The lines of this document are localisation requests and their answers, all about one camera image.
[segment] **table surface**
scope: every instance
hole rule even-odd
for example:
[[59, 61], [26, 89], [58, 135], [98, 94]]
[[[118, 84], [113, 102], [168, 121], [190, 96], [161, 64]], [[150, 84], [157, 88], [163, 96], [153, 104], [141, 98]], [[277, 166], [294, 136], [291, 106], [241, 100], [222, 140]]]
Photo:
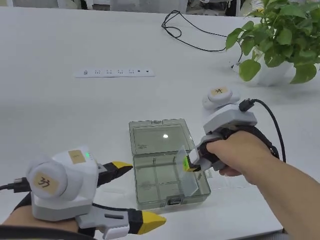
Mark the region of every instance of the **table surface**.
[[[0, 183], [25, 176], [32, 156], [83, 144], [100, 163], [132, 162], [130, 121], [183, 118], [195, 143], [204, 134], [201, 99], [212, 87], [230, 86], [244, 98], [264, 100], [282, 130], [287, 162], [320, 180], [320, 81], [283, 87], [252, 87], [230, 66], [239, 46], [224, 53], [203, 52], [169, 37], [164, 14], [0, 7]], [[188, 15], [197, 26], [227, 35], [246, 19]], [[222, 49], [225, 39], [201, 33], [181, 19], [185, 40]], [[74, 78], [87, 67], [146, 67], [155, 77]], [[273, 122], [254, 109], [258, 127], [279, 147]], [[210, 197], [201, 205], [162, 209], [167, 223], [127, 239], [235, 239], [281, 229], [256, 187], [242, 178], [234, 187], [208, 179]], [[23, 193], [0, 193], [0, 221]], [[133, 171], [98, 189], [95, 201], [111, 207], [135, 207]]]

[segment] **yellow fingertip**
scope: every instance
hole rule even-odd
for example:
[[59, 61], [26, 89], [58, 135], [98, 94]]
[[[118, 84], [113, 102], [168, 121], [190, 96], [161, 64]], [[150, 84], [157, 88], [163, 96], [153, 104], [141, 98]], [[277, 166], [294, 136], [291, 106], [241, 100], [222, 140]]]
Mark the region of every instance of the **yellow fingertip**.
[[187, 156], [183, 159], [183, 170], [185, 172], [193, 172], [196, 170], [195, 168], [190, 168]]
[[142, 219], [143, 223], [138, 231], [139, 235], [148, 233], [153, 229], [162, 226], [167, 221], [163, 216], [159, 216], [149, 211], [142, 211]]
[[113, 161], [113, 165], [116, 166], [117, 169], [123, 168], [123, 167], [132, 167], [131, 164], [122, 162], [122, 161]]

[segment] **wrist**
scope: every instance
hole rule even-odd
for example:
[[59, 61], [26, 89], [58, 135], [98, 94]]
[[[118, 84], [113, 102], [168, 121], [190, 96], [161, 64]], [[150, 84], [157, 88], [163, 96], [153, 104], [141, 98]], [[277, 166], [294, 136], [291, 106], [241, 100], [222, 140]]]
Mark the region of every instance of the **wrist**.
[[39, 220], [33, 216], [32, 206], [30, 205], [14, 210], [7, 220], [4, 221], [3, 225], [53, 228], [75, 233], [78, 231], [78, 224], [74, 218], [57, 222]]
[[249, 183], [258, 185], [259, 181], [263, 181], [265, 177], [272, 173], [277, 163], [281, 163], [281, 160], [273, 155], [261, 155], [243, 164], [241, 173]]

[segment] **white flower pot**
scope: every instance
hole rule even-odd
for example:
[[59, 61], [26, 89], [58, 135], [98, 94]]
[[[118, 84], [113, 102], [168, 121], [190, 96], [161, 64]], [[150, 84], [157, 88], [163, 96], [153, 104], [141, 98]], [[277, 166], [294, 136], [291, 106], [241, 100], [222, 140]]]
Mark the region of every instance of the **white flower pot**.
[[[293, 68], [293, 64], [284, 61], [282, 64], [276, 67], [267, 67], [264, 60], [264, 53], [258, 49], [254, 49], [256, 54], [255, 61], [261, 65], [260, 71], [253, 77], [247, 84], [250, 86], [263, 86], [270, 87], [276, 85], [286, 85], [292, 80], [292, 77], [286, 77], [286, 73]], [[251, 53], [248, 56], [242, 58], [242, 61], [251, 58]]]

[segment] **power strip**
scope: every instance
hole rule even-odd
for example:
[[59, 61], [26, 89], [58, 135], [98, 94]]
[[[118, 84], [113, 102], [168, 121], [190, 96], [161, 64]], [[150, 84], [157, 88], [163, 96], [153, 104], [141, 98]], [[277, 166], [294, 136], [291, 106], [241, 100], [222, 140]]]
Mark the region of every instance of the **power strip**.
[[101, 69], [91, 68], [78, 71], [75, 78], [119, 78], [119, 77], [154, 77], [155, 74], [148, 68], [118, 68]]

